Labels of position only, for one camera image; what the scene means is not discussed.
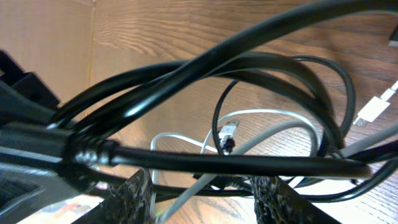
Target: wooden surface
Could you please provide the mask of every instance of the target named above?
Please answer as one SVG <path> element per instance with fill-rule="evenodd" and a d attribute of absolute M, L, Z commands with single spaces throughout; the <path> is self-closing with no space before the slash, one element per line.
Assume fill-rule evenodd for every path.
<path fill-rule="evenodd" d="M 0 0 L 0 49 L 62 102 L 88 86 L 91 0 Z"/>
<path fill-rule="evenodd" d="M 99 0 L 96 2 L 91 84 L 119 72 L 176 59 L 193 58 L 221 40 L 271 16 L 308 1 L 140 1 Z M 357 109 L 373 95 L 382 93 L 397 80 L 398 49 L 388 47 L 388 36 L 398 18 L 392 16 L 350 16 L 294 32 L 257 50 L 282 55 L 316 55 L 332 59 L 352 75 L 358 94 Z M 337 120 L 341 121 L 346 97 L 343 82 L 329 69 L 311 68 L 325 82 L 332 96 Z M 216 101 L 227 80 L 209 78 L 192 84 L 135 123 L 115 135 L 125 144 L 149 148 L 157 134 L 172 131 L 204 140 L 210 128 Z M 346 143 L 351 144 L 388 126 L 398 118 L 398 98 L 376 122 L 366 128 L 353 127 Z M 221 114 L 248 108 L 280 108 L 307 114 L 297 104 L 258 87 L 238 84 L 228 95 Z M 238 116 L 241 120 L 237 143 L 261 130 L 288 119 L 259 114 Z M 183 141 L 162 139 L 165 151 L 198 152 Z M 293 129 L 272 137 L 250 154 L 307 155 L 309 140 Z M 163 184 L 189 186 L 188 174 L 165 172 Z M 344 223 L 398 222 L 398 175 L 367 195 L 349 202 L 320 205 Z M 332 193 L 342 190 L 339 182 L 323 185 Z M 170 203 L 157 206 L 165 209 Z M 190 200 L 169 223 L 254 223 L 252 202 L 224 198 Z"/>

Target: black cable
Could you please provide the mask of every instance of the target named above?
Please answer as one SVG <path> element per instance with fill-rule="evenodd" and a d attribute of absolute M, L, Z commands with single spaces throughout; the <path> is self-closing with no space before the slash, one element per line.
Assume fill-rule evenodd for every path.
<path fill-rule="evenodd" d="M 398 168 L 398 159 L 384 164 L 369 180 L 365 180 L 354 188 L 342 193 L 330 195 L 302 195 L 304 198 L 313 203 L 332 203 L 344 202 L 359 197 L 371 189 L 375 188 L 381 182 L 385 181 Z"/>
<path fill-rule="evenodd" d="M 348 159 L 353 159 L 369 164 L 395 159 L 396 157 L 398 157 L 398 140 L 359 152 L 357 154 L 349 156 Z"/>
<path fill-rule="evenodd" d="M 223 41 L 179 67 L 161 82 L 144 88 L 127 107 L 115 113 L 102 125 L 101 135 L 106 138 L 119 131 L 181 89 L 202 77 L 207 77 L 247 50 L 311 24 L 363 11 L 394 12 L 398 11 L 398 5 L 396 0 L 317 1 L 279 14 Z"/>
<path fill-rule="evenodd" d="M 341 123 L 341 133 L 345 136 L 351 127 L 351 123 L 353 122 L 354 119 L 354 112 L 355 112 L 355 101 L 356 101 L 356 95 L 355 95 L 355 89 L 353 85 L 353 81 L 349 74 L 341 68 L 339 65 L 337 65 L 335 62 L 332 62 L 330 60 L 320 58 L 320 57 L 315 57 L 315 56 L 307 56 L 307 55 L 298 55 L 298 56 L 291 56 L 290 58 L 298 61 L 303 61 L 303 62 L 313 62 L 313 63 L 319 63 L 321 65 L 324 65 L 328 68 L 331 68 L 334 70 L 344 81 L 345 87 L 347 90 L 347 106 L 346 106 L 346 113 L 343 122 Z M 212 129 L 217 127 L 218 123 L 218 118 L 220 116 L 220 109 L 221 106 L 226 98 L 226 95 L 231 91 L 231 89 L 235 86 L 235 81 L 233 81 L 231 84 L 228 85 L 228 87 L 224 90 L 222 93 L 220 99 L 217 102 L 216 109 L 213 115 L 213 120 L 211 122 Z M 217 148 L 217 151 L 219 151 L 220 147 L 220 140 L 218 138 L 217 132 L 212 131 L 213 134 L 213 140 L 215 142 L 215 147 Z M 318 151 L 318 156 L 323 157 L 327 153 L 327 146 L 328 143 L 325 138 L 322 139 L 322 146 L 320 147 L 320 150 Z"/>
<path fill-rule="evenodd" d="M 226 95 L 228 95 L 229 91 L 232 90 L 232 88 L 238 84 L 239 81 L 232 81 L 224 90 L 223 94 L 221 94 L 220 99 L 217 102 L 216 108 L 214 110 L 214 115 L 213 115 L 213 120 L 211 121 L 211 133 L 213 135 L 213 140 L 214 140 L 214 144 L 216 146 L 217 152 L 220 155 L 224 155 L 223 154 L 223 150 L 220 146 L 220 139 L 218 137 L 218 133 L 217 133 L 217 124 L 218 124 L 218 116 L 220 114 L 220 110 L 221 110 L 221 106 L 223 105 L 223 102 L 226 98 Z"/>
<path fill-rule="evenodd" d="M 80 170 L 84 174 L 85 177 L 94 180 L 94 181 L 102 181 L 106 182 L 109 184 L 113 185 L 122 185 L 127 181 L 126 178 L 123 177 L 118 177 L 115 175 L 109 175 L 105 174 L 100 171 L 96 171 L 93 169 L 90 169 L 88 167 L 80 167 Z M 163 185 L 154 185 L 155 191 L 157 194 L 160 195 L 173 195 L 173 196 L 178 196 L 182 194 L 186 190 L 186 188 L 183 187 L 169 187 L 169 186 L 163 186 Z M 103 190 L 94 190 L 93 194 L 101 194 L 104 195 L 105 192 Z M 201 190 L 197 194 L 197 196 L 212 196 L 212 197 L 244 197 L 244 196 L 250 196 L 252 195 L 251 192 L 248 192 L 247 190 Z"/>
<path fill-rule="evenodd" d="M 79 95 L 64 104 L 54 114 L 51 122 L 57 124 L 60 128 L 63 128 L 76 115 L 100 100 L 103 100 L 119 91 L 149 82 L 163 74 L 172 72 L 185 62 L 187 61 L 181 60 L 148 65 L 107 78 L 81 92 Z"/>
<path fill-rule="evenodd" d="M 318 1 L 280 14 L 218 44 L 203 55 L 170 72 L 163 78 L 156 80 L 156 82 L 149 82 L 148 80 L 149 83 L 143 84 L 139 91 L 136 91 L 137 94 L 130 103 L 120 108 L 117 107 L 117 111 L 116 109 L 112 111 L 113 116 L 110 119 L 84 128 L 93 131 L 92 133 L 95 135 L 106 138 L 141 117 L 187 85 L 199 78 L 207 77 L 211 72 L 221 68 L 249 49 L 297 29 L 309 26 L 310 24 L 361 11 L 396 12 L 398 11 L 398 5 L 395 0 Z M 223 76 L 259 85 L 256 83 L 259 79 L 258 76 L 256 78 L 242 77 L 240 76 L 242 74 L 243 72 L 235 72 Z M 276 89 L 278 86 L 276 85 L 278 82 L 274 82 L 271 85 L 266 82 L 268 82 L 267 79 L 262 79 L 260 86 L 264 87 L 268 85 L 267 87 L 270 89 Z M 306 109 L 309 109 L 320 120 L 321 124 L 324 125 L 327 138 L 323 139 L 321 147 L 327 150 L 327 146 L 330 144 L 331 147 L 342 148 L 343 141 L 341 133 L 330 117 L 333 113 L 330 113 L 331 110 L 324 108 L 327 106 L 327 103 L 325 98 L 322 98 L 319 93 L 313 92 L 315 100 L 302 101 L 308 98 L 306 95 L 304 95 L 306 97 L 300 96 L 295 99 L 298 100 L 298 103 L 306 107 Z"/>
<path fill-rule="evenodd" d="M 319 104 L 323 105 L 325 109 L 324 113 L 333 115 L 332 108 L 326 106 L 330 105 L 330 98 L 317 76 L 301 63 L 281 55 L 249 52 L 236 58 L 219 70 L 214 71 L 211 75 L 255 69 L 284 72 L 297 78 L 314 94 Z M 158 85 L 169 76 L 170 74 L 152 80 L 105 104 L 100 109 L 81 120 L 75 126 L 75 129 L 77 131 L 85 130 L 85 133 L 89 135 L 102 135 L 104 138 L 108 137 L 114 131 L 130 123 L 130 118 L 124 118 L 130 117 L 130 115 L 133 114 L 132 112 L 139 112 L 130 110 L 131 105 L 134 104 L 134 100 L 139 99 L 144 91 L 152 86 Z"/>
<path fill-rule="evenodd" d="M 176 152 L 154 152 L 130 147 L 117 147 L 107 159 L 106 152 L 98 156 L 91 151 L 77 153 L 76 162 L 97 162 L 115 166 L 127 164 L 150 169 L 176 170 L 210 174 L 287 175 L 367 178 L 372 175 L 370 167 L 357 161 L 324 159 L 317 157 L 271 157 L 271 156 L 219 156 Z"/>
<path fill-rule="evenodd" d="M 353 123 L 353 120 L 354 120 L 355 104 L 356 104 L 356 94 L 355 94 L 355 89 L 354 89 L 354 83 L 353 83 L 350 75 L 348 74 L 348 72 L 345 71 L 343 68 L 341 68 L 339 65 L 337 65 L 335 62 L 332 62 L 331 60 L 327 60 L 325 58 L 308 56 L 308 55 L 298 55 L 298 56 L 292 56 L 290 58 L 292 58 L 294 60 L 301 61 L 301 62 L 318 63 L 320 65 L 331 68 L 341 77 L 341 79 L 343 80 L 343 82 L 345 84 L 345 88 L 347 91 L 347 104 L 346 104 L 346 111 L 345 111 L 345 115 L 343 118 L 343 122 L 341 122 L 341 125 L 340 125 L 340 130 L 341 130 L 341 134 L 343 136 L 346 136 L 352 123 Z M 322 143 L 321 143 L 321 146 L 317 153 L 318 157 L 324 157 L 328 153 L 327 147 L 324 147 L 324 145 L 328 145 L 326 138 L 322 138 Z M 317 184 L 321 181 L 322 181 L 321 179 L 304 178 L 296 187 L 309 186 L 312 184 Z"/>

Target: cable bundle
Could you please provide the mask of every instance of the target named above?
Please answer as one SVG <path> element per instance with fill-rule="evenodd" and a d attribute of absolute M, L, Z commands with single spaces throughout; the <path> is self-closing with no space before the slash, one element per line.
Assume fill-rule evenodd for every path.
<path fill-rule="evenodd" d="M 120 147 L 113 152 L 111 163 L 192 172 L 310 175 L 313 177 L 326 177 L 335 174 L 336 176 L 345 175 L 357 178 L 369 177 L 369 169 L 366 169 L 362 162 L 388 160 L 389 162 L 369 180 L 347 192 L 334 195 L 305 195 L 312 202 L 337 202 L 357 197 L 375 187 L 396 170 L 398 166 L 397 142 L 363 151 L 379 142 L 369 140 L 366 144 L 361 142 L 361 144 L 345 149 L 343 140 L 353 122 L 356 100 L 350 76 L 340 66 L 323 58 L 314 56 L 285 57 L 264 52 L 248 52 L 248 50 L 316 22 L 364 11 L 396 13 L 398 3 L 396 0 L 339 0 L 317 1 L 298 7 L 236 34 L 193 60 L 149 65 L 104 80 L 65 104 L 53 117 L 51 126 L 64 128 L 74 116 L 99 100 L 135 87 L 74 125 L 73 130 L 81 138 L 103 141 L 193 82 L 208 77 L 229 78 L 234 81 L 222 94 L 212 122 L 211 133 L 219 153 L 218 156 L 148 152 Z M 341 126 L 338 126 L 334 120 L 334 111 L 330 106 L 331 100 L 322 82 L 302 62 L 319 63 L 329 67 L 343 79 L 348 99 Z M 290 75 L 302 82 L 311 94 L 260 70 L 277 71 Z M 322 140 L 317 147 L 317 157 L 223 156 L 220 140 L 216 133 L 218 116 L 226 95 L 237 82 L 246 82 L 274 91 L 294 100 L 308 110 L 324 127 Z M 396 132 L 398 132 L 397 123 L 380 136 L 391 136 Z M 350 159 L 357 161 L 341 158 L 341 155 L 348 151 L 351 153 L 346 153 L 344 156 L 349 156 Z M 338 158 L 324 158 L 333 155 L 337 155 Z M 231 171 L 226 168 L 234 166 L 240 169 Z M 298 187 L 308 186 L 319 181 L 320 179 L 306 178 L 298 184 Z M 173 212 L 175 211 L 166 212 L 166 215 L 161 217 L 161 221 L 166 220 Z"/>

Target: white usb connector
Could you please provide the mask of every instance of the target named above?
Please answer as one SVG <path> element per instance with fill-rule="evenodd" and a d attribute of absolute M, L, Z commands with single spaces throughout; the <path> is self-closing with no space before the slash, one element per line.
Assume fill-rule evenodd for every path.
<path fill-rule="evenodd" d="M 220 146 L 224 147 L 228 139 L 233 139 L 235 136 L 236 128 L 238 128 L 239 120 L 233 119 L 228 121 L 218 133 L 220 139 Z"/>
<path fill-rule="evenodd" d="M 387 102 L 397 91 L 398 81 L 388 88 L 380 97 L 374 96 L 359 112 L 354 125 L 365 126 L 373 122 L 384 110 L 390 106 Z"/>

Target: usb connector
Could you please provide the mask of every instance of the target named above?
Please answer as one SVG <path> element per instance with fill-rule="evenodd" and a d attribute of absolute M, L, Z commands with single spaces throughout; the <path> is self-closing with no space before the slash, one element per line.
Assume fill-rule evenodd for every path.
<path fill-rule="evenodd" d="M 226 152 L 229 153 L 232 151 L 232 147 L 235 146 L 233 138 L 235 136 L 236 129 L 238 128 L 239 120 L 233 119 L 228 121 L 218 133 L 218 137 L 220 139 L 220 146 Z"/>
<path fill-rule="evenodd" d="M 373 122 L 384 110 L 390 106 L 388 100 L 398 89 L 398 81 L 388 88 L 380 97 L 374 96 L 359 112 L 354 125 L 365 126 Z"/>

